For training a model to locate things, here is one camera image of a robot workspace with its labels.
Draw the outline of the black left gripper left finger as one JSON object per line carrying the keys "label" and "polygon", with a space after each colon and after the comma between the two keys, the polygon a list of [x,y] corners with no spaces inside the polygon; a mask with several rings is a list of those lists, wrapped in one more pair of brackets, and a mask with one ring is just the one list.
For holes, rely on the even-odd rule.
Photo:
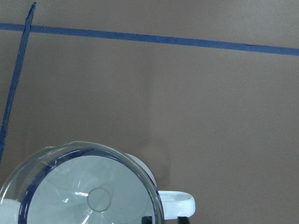
{"label": "black left gripper left finger", "polygon": [[141,224],[152,224],[152,216],[143,216]]}

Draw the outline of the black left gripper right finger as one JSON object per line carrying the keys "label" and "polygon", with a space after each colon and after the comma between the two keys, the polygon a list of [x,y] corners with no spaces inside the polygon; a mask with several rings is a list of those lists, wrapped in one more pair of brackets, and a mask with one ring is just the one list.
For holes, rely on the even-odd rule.
{"label": "black left gripper right finger", "polygon": [[178,224],[190,224],[188,217],[178,217]]}

